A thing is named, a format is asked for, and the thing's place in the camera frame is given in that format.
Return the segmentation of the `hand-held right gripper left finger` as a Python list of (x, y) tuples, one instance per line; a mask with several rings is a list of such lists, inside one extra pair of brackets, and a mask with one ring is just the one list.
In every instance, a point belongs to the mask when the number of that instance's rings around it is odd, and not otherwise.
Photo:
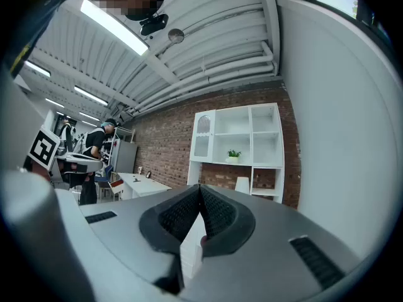
[(83, 289), (69, 286), (73, 302), (202, 302), (184, 293), (180, 245), (164, 228), (175, 219), (181, 200), (197, 199), (198, 186), (125, 201), (78, 206), (58, 191), (67, 238), (84, 275)]

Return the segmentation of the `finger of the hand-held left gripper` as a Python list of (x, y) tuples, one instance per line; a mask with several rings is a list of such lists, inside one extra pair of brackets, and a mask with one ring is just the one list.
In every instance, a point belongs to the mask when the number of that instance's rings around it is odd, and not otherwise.
[(63, 172), (97, 172), (103, 168), (103, 162), (77, 153), (66, 153), (61, 157)]

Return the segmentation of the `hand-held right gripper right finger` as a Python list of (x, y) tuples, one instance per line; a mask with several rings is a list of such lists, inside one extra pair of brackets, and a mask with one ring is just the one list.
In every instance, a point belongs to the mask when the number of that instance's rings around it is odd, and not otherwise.
[(185, 288), (191, 302), (299, 302), (328, 293), (360, 262), (340, 239), (293, 208), (217, 186), (249, 208), (255, 228), (229, 255), (203, 258)]

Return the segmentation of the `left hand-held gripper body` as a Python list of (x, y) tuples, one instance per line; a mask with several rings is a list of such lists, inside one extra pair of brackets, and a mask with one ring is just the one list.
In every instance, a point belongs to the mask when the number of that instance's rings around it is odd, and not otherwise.
[(32, 172), (32, 161), (48, 170), (54, 188), (74, 188), (83, 184), (92, 172), (63, 172), (61, 157), (68, 152), (64, 141), (45, 127), (41, 127), (27, 155), (27, 171)]

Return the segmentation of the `white shelf cabinet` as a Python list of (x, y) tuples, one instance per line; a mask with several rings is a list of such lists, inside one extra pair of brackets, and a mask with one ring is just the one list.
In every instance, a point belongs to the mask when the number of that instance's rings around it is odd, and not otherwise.
[[(189, 185), (200, 178), (203, 163), (251, 168), (250, 195), (283, 201), (285, 151), (280, 112), (276, 103), (214, 109), (212, 162), (191, 161)], [(241, 151), (238, 164), (226, 163), (229, 150)]]

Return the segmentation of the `person's left forearm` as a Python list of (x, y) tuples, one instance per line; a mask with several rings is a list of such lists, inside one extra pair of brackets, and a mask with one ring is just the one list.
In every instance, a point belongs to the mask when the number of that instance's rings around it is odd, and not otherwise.
[(42, 176), (44, 179), (46, 179), (48, 182), (50, 182), (50, 175), (48, 173), (48, 170), (44, 167), (42, 167), (40, 164), (38, 164), (35, 161), (32, 161), (32, 173), (38, 174), (39, 176)]

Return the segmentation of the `white desk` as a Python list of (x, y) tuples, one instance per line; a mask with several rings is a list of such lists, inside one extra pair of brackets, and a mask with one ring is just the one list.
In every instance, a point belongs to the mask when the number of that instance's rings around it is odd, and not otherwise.
[(187, 285), (198, 272), (202, 264), (201, 240), (206, 235), (205, 225), (199, 214), (180, 246), (181, 269), (184, 284)]

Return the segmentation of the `blue chair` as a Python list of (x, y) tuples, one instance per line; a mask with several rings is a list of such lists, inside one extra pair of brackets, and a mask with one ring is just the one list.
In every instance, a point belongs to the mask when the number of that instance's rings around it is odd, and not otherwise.
[(113, 166), (108, 165), (104, 169), (104, 174), (102, 176), (95, 176), (94, 181), (99, 182), (109, 182), (111, 173), (113, 172)]

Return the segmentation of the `red and white box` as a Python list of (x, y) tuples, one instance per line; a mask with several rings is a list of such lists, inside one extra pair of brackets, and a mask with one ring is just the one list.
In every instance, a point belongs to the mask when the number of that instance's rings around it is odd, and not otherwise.
[(113, 201), (121, 200), (124, 181), (120, 179), (117, 181), (109, 182), (108, 184), (109, 184), (109, 187), (111, 190), (111, 195), (112, 195)]

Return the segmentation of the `grey metal cabinet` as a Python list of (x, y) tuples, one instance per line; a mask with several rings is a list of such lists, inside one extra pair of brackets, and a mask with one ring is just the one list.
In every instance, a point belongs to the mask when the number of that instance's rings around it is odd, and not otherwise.
[(137, 145), (123, 140), (115, 140), (111, 152), (113, 172), (132, 173), (137, 155)]

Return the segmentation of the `white shade table lamp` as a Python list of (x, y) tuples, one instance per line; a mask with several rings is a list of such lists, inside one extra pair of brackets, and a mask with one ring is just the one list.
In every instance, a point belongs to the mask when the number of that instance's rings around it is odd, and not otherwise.
[(236, 180), (235, 191), (250, 195), (249, 178), (238, 177)]

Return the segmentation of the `white ribbed glass cabinet door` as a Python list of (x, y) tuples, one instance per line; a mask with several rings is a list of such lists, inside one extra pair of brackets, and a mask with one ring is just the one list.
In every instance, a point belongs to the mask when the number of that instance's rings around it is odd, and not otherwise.
[(215, 110), (195, 114), (190, 150), (191, 161), (212, 162), (215, 114)]

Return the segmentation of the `person's black shirt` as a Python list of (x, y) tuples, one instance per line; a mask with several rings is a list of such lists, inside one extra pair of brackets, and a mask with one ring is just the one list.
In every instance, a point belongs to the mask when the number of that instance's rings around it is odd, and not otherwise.
[(0, 68), (15, 78), (57, 8), (66, 0), (7, 0), (0, 7)]

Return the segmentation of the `round ceiling sensor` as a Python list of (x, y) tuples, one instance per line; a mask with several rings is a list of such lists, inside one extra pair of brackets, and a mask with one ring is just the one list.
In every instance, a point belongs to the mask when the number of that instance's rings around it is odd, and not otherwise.
[(168, 32), (168, 38), (172, 44), (179, 44), (184, 40), (184, 32), (178, 28), (173, 28)]

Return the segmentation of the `bundle of white ceiling pipes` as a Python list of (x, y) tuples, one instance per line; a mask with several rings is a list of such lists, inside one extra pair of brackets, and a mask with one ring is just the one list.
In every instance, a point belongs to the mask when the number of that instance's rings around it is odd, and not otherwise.
[(215, 82), (223, 82), (236, 78), (241, 75), (244, 76), (247, 74), (260, 74), (265, 72), (277, 75), (278, 63), (274, 58), (273, 52), (265, 42), (261, 42), (261, 47), (263, 48), (262, 56), (240, 59), (216, 67), (211, 67), (209, 69), (203, 69), (196, 74), (160, 90), (151, 97), (145, 99), (144, 102), (127, 110), (125, 113), (135, 117), (139, 113), (143, 113), (144, 111), (180, 94), (205, 87)]

